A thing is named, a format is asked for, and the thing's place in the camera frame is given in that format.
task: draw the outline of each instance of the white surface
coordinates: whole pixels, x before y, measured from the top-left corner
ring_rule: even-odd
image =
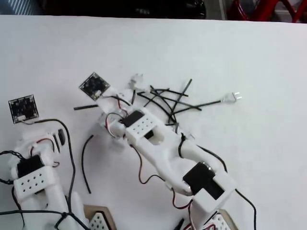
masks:
[[[59,118],[70,129],[77,166],[74,189],[85,204],[108,206],[119,230],[172,229],[187,211],[172,207],[172,193],[156,179],[138,182],[139,159],[109,138],[93,138],[80,169],[82,145],[100,116],[79,85],[95,71],[123,88],[135,73],[155,87],[181,90],[189,78],[190,103],[240,91],[234,105],[178,116],[197,142],[219,154],[239,188],[258,209],[258,229],[302,229],[306,210],[306,52],[304,24],[135,20],[84,17],[0,17],[0,146],[12,149],[22,129],[12,125],[8,100],[34,94],[40,118]],[[154,105],[154,113],[162,114]],[[56,123],[37,127],[58,126]],[[5,178],[6,160],[0,173]],[[57,168],[67,192],[68,154]],[[153,173],[144,163],[143,178]],[[10,186],[0,185],[1,211],[16,209]],[[178,196],[178,205],[185,200]],[[252,208],[233,194],[224,207],[242,230]],[[20,215],[0,217],[21,229]]]

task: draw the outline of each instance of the wire end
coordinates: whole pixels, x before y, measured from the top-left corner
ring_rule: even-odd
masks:
[[[237,100],[242,99],[242,97],[240,96],[240,92],[231,92],[226,94],[221,102],[223,103],[235,103]]]

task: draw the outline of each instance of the circuit board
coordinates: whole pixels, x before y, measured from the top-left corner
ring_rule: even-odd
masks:
[[[9,106],[14,124],[39,117],[34,95],[10,100]]]
[[[110,85],[95,72],[79,86],[79,88],[94,101],[96,101],[109,87]]]

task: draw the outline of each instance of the black wire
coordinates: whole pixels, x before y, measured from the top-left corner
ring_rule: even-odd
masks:
[[[188,103],[185,103],[185,102],[181,102],[181,101],[177,101],[175,99],[172,99],[172,98],[168,98],[168,97],[163,97],[161,95],[157,95],[156,93],[154,92],[151,92],[151,94],[161,98],[161,99],[165,99],[165,100],[169,100],[169,101],[172,101],[172,102],[177,102],[178,104],[183,104],[183,105],[186,105],[186,106],[189,106],[190,109],[197,109],[199,111],[201,111],[201,109],[199,108],[199,106],[197,105],[191,105],[191,104],[188,104]]]
[[[218,101],[209,102],[209,103],[197,104],[197,105],[195,105],[194,107],[200,108],[200,107],[209,106],[209,105],[211,105],[211,104],[218,104],[218,103],[221,103],[221,102],[222,102],[221,100],[218,100]],[[175,111],[174,114],[178,114],[178,113],[187,111],[187,110],[189,110],[189,109],[194,109],[194,108],[189,107],[189,108],[185,108],[185,109],[180,109],[180,110],[178,110],[178,111]]]
[[[167,107],[168,107],[169,110],[171,111],[171,110],[172,110],[172,107],[171,107],[171,106],[169,105],[169,103],[165,100],[165,98],[161,96],[161,94],[162,94],[163,92],[158,93],[158,92],[154,89],[154,87],[153,87],[152,85],[150,86],[150,88],[151,88],[152,90],[155,91],[155,93],[152,93],[152,92],[151,92],[151,94],[154,95],[153,99],[154,99],[155,97],[159,97],[159,98],[167,105]],[[173,115],[173,117],[174,117],[175,123],[177,123],[176,116]]]
[[[144,96],[144,95],[142,94],[142,92],[138,92],[137,95],[140,96],[140,97],[143,97],[143,98],[145,98],[145,99],[147,99],[147,100],[150,100],[150,98]],[[172,121],[173,123],[176,123],[176,122],[174,121],[173,117],[171,116],[171,114],[170,114],[168,111],[166,111],[166,109],[164,109],[159,103],[157,103],[157,102],[155,102],[155,101],[151,101],[151,102],[154,103],[154,104],[156,104],[157,106],[159,106],[160,109],[162,109],[163,112],[164,112],[168,117],[171,118],[171,121]]]
[[[87,187],[87,190],[88,190],[88,193],[91,194],[91,189],[90,189],[90,186],[88,185],[88,182],[87,182],[87,179],[86,179],[86,176],[85,176],[85,171],[84,171],[84,151],[85,151],[85,148],[86,148],[86,145],[87,143],[93,138],[94,135],[91,135],[85,142],[84,146],[83,146],[83,149],[82,149],[82,155],[81,155],[81,168],[82,168],[82,174],[83,174],[83,178],[84,178],[84,181],[85,181],[85,184],[86,184],[86,187]]]
[[[125,103],[125,104],[127,104],[129,106],[131,105],[130,103],[126,102],[124,99],[122,99],[120,97],[117,97],[117,96],[108,96],[108,97],[112,97],[112,98],[115,98],[117,100],[120,100],[120,101],[122,101],[123,103]]]
[[[187,89],[188,89],[188,87],[190,86],[191,82],[192,82],[192,79],[189,80],[189,82],[187,83],[186,87],[184,88],[184,90],[182,91],[182,93],[181,93],[181,94],[179,95],[179,97],[177,98],[177,101],[175,102],[175,104],[173,105],[173,108],[172,108],[172,110],[171,110],[171,113],[170,113],[171,116],[174,114],[174,111],[175,111],[175,108],[176,108],[178,102],[179,102],[180,99],[182,98],[183,94],[187,91]]]
[[[179,144],[179,146],[178,146],[178,154],[179,154],[179,156],[180,156],[181,158],[183,158],[182,155],[181,155],[182,144],[183,144],[183,142],[184,142],[186,139],[187,139],[186,136],[185,136],[183,133],[181,133],[181,142],[180,142],[180,144]]]
[[[22,160],[22,161],[25,160],[25,158],[24,158],[20,153],[15,152],[15,151],[13,151],[13,150],[5,150],[5,151],[0,152],[0,156],[1,156],[1,155],[6,155],[6,154],[11,154],[11,155],[13,155],[13,156],[19,158],[19,159]],[[13,184],[13,181],[12,181],[12,180],[3,180],[3,179],[1,179],[1,178],[0,178],[0,182],[1,182],[1,183],[4,183],[4,184],[7,184],[7,185]]]
[[[0,216],[3,215],[11,215],[11,214],[17,214],[17,213],[52,213],[52,214],[59,214],[59,215],[65,215],[65,216],[71,216],[83,229],[90,230],[78,217],[76,217],[75,214],[72,212],[57,212],[57,211],[51,211],[51,210],[13,210],[13,211],[5,211],[0,212]]]
[[[198,147],[200,147],[202,150],[204,150],[205,152],[207,152],[207,153],[209,153],[209,154],[211,154],[212,156],[214,156],[215,158],[217,158],[221,163],[222,163],[222,165],[223,165],[223,167],[224,167],[224,170],[226,171],[226,172],[228,172],[227,171],[227,167],[226,167],[226,164],[225,164],[225,161],[223,161],[223,159],[221,158],[221,157],[219,157],[218,155],[216,155],[214,152],[212,152],[212,151],[210,151],[210,150],[208,150],[208,149],[205,149],[204,147],[201,147],[201,146],[199,146],[198,145]],[[257,209],[256,209],[256,207],[254,206],[254,204],[249,200],[249,199],[247,199],[242,193],[240,193],[239,192],[239,190],[237,190],[237,189],[235,189],[235,191],[236,191],[236,193],[238,193],[244,200],[246,200],[252,207],[253,207],[253,209],[254,209],[254,230],[256,230],[257,228],[256,228],[256,219],[257,219]]]
[[[136,96],[136,90],[133,90],[133,95],[132,95],[132,99],[131,99],[131,104],[134,103],[135,96]]]
[[[150,102],[152,102],[155,98],[156,98],[157,96],[154,96],[154,97],[152,97],[151,99],[149,99],[149,101],[144,105],[144,107],[146,107]]]
[[[20,206],[20,204],[18,203],[18,200],[17,200],[17,198],[16,198],[14,192],[15,192],[15,187],[13,186],[13,187],[12,187],[12,197],[13,197],[13,200],[14,200],[15,205],[17,206],[18,210],[21,210],[21,206]],[[24,215],[23,215],[22,213],[20,213],[20,215],[21,215],[21,218],[23,219],[23,228],[24,228],[24,226],[25,226],[25,223],[24,223]]]
[[[0,156],[1,155],[5,155],[5,154],[11,154],[11,155],[13,155],[15,157],[18,157],[21,160],[25,160],[25,158],[20,153],[15,152],[13,150],[5,150],[5,151],[0,152]]]
[[[175,133],[178,133],[179,123],[165,124],[165,126],[175,126]]]
[[[180,92],[176,92],[176,91],[170,90],[169,88],[168,88],[168,89],[155,89],[155,90],[156,90],[156,91],[172,92],[172,93],[174,93],[174,94],[179,94],[179,95],[181,95]]]
[[[69,154],[70,154],[70,158],[71,158],[71,165],[72,165],[72,177],[71,177],[71,185],[69,188],[69,193],[68,193],[68,210],[69,212],[71,212],[71,193],[72,193],[72,188],[73,188],[73,183],[75,180],[75,175],[76,175],[76,166],[75,166],[75,162],[73,160],[73,155],[72,155],[72,150],[71,150],[71,136],[69,134],[68,128],[67,126],[60,120],[58,119],[44,119],[44,120],[39,120],[39,121],[35,121],[33,123],[26,123],[24,122],[24,124],[27,125],[32,125],[32,124],[38,124],[38,123],[44,123],[44,122],[49,122],[49,121],[56,121],[59,122],[65,129],[66,133],[67,133],[67,139],[68,139],[68,147],[69,147]]]
[[[96,108],[96,107],[98,107],[97,104],[91,104],[91,105],[74,107],[74,110],[90,109],[90,108]]]

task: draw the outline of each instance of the red wire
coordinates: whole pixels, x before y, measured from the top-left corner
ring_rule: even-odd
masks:
[[[117,104],[118,104],[118,107],[126,113],[126,116],[128,116],[128,112],[125,109],[121,108],[119,99],[117,99]]]
[[[183,230],[188,230],[191,227],[191,224],[188,224]]]
[[[213,230],[215,230],[215,224],[210,224],[208,227],[206,227],[204,230],[210,230],[213,227]]]
[[[40,142],[42,142],[43,140],[50,140],[51,141],[51,143],[52,143],[52,150],[53,150],[53,152],[54,152],[54,143],[53,143],[53,141],[51,140],[51,139],[49,139],[49,138],[43,138],[43,139],[40,139],[40,140],[38,140],[36,143],[38,144],[38,143],[40,143]],[[34,149],[34,147],[32,146],[32,148],[31,148],[31,150],[30,150],[30,156],[32,156],[33,155],[33,149]]]
[[[185,208],[187,208],[187,207],[190,205],[190,202],[189,202],[187,205],[184,205],[184,206],[181,206],[181,207],[177,207],[177,206],[175,205],[176,193],[175,193],[175,191],[174,191],[173,188],[172,188],[172,191],[173,191],[173,206],[174,206],[175,208],[177,208],[177,209],[185,209]]]

